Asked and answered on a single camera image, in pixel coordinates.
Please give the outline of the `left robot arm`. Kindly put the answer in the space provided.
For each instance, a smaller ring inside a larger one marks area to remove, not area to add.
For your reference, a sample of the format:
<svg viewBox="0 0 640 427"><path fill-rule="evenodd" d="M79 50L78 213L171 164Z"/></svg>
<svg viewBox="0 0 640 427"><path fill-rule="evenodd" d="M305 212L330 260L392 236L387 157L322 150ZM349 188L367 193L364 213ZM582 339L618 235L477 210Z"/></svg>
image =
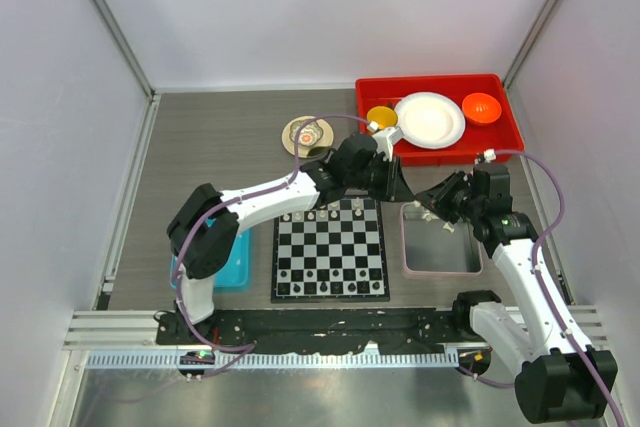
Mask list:
<svg viewBox="0 0 640 427"><path fill-rule="evenodd" d="M211 338L215 274L228 261L236 237L249 228L327 206L350 189L380 202L412 201L401 159L393 154L402 138L398 127L373 135L355 133L327 158L306 162L274 181L230 191L218 191L209 183L198 186L167 227L176 258L179 335L193 346Z"/></svg>

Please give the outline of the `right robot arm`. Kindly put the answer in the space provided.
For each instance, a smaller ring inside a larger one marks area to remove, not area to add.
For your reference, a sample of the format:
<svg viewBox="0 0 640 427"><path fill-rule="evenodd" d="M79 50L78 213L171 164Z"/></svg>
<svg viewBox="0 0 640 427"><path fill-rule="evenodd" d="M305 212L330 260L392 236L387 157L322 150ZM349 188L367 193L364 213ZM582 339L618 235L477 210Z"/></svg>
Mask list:
<svg viewBox="0 0 640 427"><path fill-rule="evenodd" d="M523 323L489 291L459 294L451 327L457 338L482 337L514 377L516 400L532 424L597 419L611 411L618 366L598 350L556 289L530 219L513 210L511 179L502 164L457 171L415 199L439 219L469 223L474 237L506 279Z"/></svg>

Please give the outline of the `black white chess board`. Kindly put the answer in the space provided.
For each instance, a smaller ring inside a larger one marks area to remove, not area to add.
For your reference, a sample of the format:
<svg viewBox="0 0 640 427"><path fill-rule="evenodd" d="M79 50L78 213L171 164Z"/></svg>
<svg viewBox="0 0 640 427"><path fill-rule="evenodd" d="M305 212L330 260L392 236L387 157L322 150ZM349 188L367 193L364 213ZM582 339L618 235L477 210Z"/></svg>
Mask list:
<svg viewBox="0 0 640 427"><path fill-rule="evenodd" d="M354 217L355 199L362 201L363 215ZM303 214L303 220L296 222L297 212L289 213L291 220L284 222L282 216L274 220L273 265L271 300L274 303L285 302L322 302L329 300L373 301L390 299L384 230L380 202L369 197L347 196L339 202L338 218L332 219L330 204L317 209L297 211ZM327 211L326 220L320 219L318 212ZM307 219L308 212L315 215L314 221ZM340 276L332 278L332 271L339 270ZM366 277L358 279L357 269L365 269ZM372 279L370 269L377 269L379 277ZM282 279L280 272L289 271L289 277ZM307 278L306 272L313 271L314 277ZM319 290L326 281L329 289L326 293ZM341 282L343 292L333 294L331 283ZM354 282L357 290L348 291L348 284ZM359 293L358 283L368 282L369 292ZM373 282L381 284L381 290L371 289ZM290 284L290 293L280 295L278 286ZM296 294L293 285L302 285L302 292Z"/></svg>

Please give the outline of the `silver metal tray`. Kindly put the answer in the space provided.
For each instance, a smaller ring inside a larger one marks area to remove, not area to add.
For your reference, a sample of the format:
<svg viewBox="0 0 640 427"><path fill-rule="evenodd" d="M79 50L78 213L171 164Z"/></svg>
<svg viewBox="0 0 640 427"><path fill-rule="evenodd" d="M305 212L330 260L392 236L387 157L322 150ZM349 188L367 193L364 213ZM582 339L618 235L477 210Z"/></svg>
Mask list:
<svg viewBox="0 0 640 427"><path fill-rule="evenodd" d="M455 232L442 227L445 221L426 222L431 213L418 203L405 203L400 209L402 269L405 278L427 280L478 276L483 270L480 244L466 222L450 224Z"/></svg>

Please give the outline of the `yellow plastic cup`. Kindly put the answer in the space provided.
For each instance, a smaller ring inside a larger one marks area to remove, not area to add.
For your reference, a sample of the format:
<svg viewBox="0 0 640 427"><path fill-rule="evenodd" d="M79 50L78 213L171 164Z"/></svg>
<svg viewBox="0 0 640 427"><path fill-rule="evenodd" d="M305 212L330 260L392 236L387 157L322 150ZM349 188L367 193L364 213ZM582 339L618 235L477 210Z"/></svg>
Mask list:
<svg viewBox="0 0 640 427"><path fill-rule="evenodd" d="M398 115L395 110L388 106L375 106L366 114L368 128L373 131L395 127L398 123Z"/></svg>

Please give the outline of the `red plastic bin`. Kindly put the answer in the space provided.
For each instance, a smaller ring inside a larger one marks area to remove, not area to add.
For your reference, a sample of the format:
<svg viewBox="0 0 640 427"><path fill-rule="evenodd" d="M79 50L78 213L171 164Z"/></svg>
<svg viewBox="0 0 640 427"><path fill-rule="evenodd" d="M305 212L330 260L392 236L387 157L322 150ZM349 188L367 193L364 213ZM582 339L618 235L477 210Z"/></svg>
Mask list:
<svg viewBox="0 0 640 427"><path fill-rule="evenodd" d="M394 107L404 97L434 92L461 105L469 94L484 93L499 101L500 118L487 126L470 124L461 139L444 149L422 149L402 140L394 150L405 166L471 164L486 149L523 151L525 144L499 76L493 73L361 78L355 82L358 115L377 106Z"/></svg>

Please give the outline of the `beige saucer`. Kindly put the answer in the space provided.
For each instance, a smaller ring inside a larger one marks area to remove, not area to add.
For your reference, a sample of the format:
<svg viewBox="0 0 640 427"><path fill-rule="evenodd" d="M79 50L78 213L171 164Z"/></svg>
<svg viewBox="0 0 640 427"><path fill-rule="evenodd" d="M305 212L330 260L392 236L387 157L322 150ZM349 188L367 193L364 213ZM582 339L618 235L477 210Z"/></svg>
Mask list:
<svg viewBox="0 0 640 427"><path fill-rule="evenodd" d="M281 142L284 148L290 154L294 155L295 147L298 147L298 154L301 159L312 159L312 158L320 157L321 155L326 153L328 149L332 146L334 142L334 131L331 125L325 120L315 120L324 129L324 136L315 146L303 147L303 146L300 146L299 144L294 144L289 138L289 126L291 125L291 122L293 120L291 120L284 127L281 134Z"/></svg>

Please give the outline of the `white paper plate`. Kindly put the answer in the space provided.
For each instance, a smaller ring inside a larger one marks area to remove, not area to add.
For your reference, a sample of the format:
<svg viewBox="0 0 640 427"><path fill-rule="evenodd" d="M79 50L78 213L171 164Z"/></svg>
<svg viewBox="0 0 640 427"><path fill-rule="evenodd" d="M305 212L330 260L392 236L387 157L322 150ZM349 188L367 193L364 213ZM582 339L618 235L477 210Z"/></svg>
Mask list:
<svg viewBox="0 0 640 427"><path fill-rule="evenodd" d="M461 108L450 98L434 92L405 96L396 104L394 112L403 138L423 149L451 147L466 129Z"/></svg>

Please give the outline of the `patterned small bowl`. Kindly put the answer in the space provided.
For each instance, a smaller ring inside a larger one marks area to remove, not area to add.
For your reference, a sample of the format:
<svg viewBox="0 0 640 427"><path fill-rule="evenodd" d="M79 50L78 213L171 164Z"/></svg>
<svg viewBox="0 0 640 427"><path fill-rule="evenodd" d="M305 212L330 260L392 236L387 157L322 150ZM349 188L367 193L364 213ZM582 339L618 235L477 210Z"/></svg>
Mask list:
<svg viewBox="0 0 640 427"><path fill-rule="evenodd" d="M315 120L297 118L289 126L289 138L294 144L303 147L315 146L324 136L324 129Z"/></svg>

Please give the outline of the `orange plastic bowl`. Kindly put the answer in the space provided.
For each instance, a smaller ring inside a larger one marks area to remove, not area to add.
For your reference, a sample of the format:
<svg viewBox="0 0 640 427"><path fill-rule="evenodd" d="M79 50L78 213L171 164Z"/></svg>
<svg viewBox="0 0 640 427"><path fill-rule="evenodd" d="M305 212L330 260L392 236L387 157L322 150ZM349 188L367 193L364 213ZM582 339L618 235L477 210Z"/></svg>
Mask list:
<svg viewBox="0 0 640 427"><path fill-rule="evenodd" d="M476 92L467 95L462 101L465 118L478 126L488 126L497 122L502 115L502 106L493 96Z"/></svg>

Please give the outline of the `blue plastic tray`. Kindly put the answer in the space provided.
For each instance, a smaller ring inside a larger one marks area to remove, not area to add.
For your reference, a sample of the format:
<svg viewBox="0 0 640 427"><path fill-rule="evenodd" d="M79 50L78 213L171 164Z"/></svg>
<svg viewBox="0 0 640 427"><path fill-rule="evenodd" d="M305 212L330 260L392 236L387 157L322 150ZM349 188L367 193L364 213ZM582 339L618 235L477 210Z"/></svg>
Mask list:
<svg viewBox="0 0 640 427"><path fill-rule="evenodd" d="M252 230L236 237L225 266L215 275L213 293L238 293L246 291L251 282Z"/></svg>

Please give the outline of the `black mounting base plate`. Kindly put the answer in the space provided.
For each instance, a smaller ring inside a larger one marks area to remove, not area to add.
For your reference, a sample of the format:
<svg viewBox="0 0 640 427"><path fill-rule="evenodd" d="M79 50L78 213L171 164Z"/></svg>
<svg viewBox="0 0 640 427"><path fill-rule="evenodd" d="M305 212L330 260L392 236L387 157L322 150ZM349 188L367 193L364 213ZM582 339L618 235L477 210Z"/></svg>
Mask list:
<svg viewBox="0 0 640 427"><path fill-rule="evenodd" d="M177 311L154 313L156 343L199 345L200 339L236 352L345 355L373 342L384 355L441 353L446 344L483 344L451 310L433 308L343 308L218 310L192 333Z"/></svg>

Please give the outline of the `aluminium frame rail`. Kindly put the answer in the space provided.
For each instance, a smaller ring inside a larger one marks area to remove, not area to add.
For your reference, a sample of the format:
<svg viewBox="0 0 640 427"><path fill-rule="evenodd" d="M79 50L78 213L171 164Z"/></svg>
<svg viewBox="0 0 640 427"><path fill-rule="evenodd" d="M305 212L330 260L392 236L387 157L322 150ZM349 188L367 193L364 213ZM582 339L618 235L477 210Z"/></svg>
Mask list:
<svg viewBox="0 0 640 427"><path fill-rule="evenodd" d="M608 344L594 306L570 305L569 311L594 346ZM142 348L155 344L158 322L153 311L76 311L64 337L64 349Z"/></svg>

